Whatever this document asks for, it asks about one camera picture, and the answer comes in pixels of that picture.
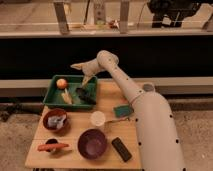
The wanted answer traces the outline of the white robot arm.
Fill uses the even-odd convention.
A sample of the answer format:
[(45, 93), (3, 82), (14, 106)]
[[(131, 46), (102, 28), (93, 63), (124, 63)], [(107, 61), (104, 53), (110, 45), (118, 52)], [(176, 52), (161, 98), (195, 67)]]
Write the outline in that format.
[(84, 74), (82, 85), (107, 71), (134, 110), (140, 159), (144, 171), (186, 171), (181, 143), (168, 101), (156, 91), (145, 91), (118, 66), (119, 58), (106, 50), (95, 59), (72, 64)]

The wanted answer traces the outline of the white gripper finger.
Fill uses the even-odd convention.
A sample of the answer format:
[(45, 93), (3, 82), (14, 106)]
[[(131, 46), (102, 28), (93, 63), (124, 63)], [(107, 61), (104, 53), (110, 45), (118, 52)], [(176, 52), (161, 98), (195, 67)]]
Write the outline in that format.
[(82, 87), (85, 87), (87, 85), (87, 83), (91, 80), (91, 76), (84, 76), (83, 80), (82, 80)]
[(76, 70), (82, 70), (82, 63), (72, 64), (70, 67)]

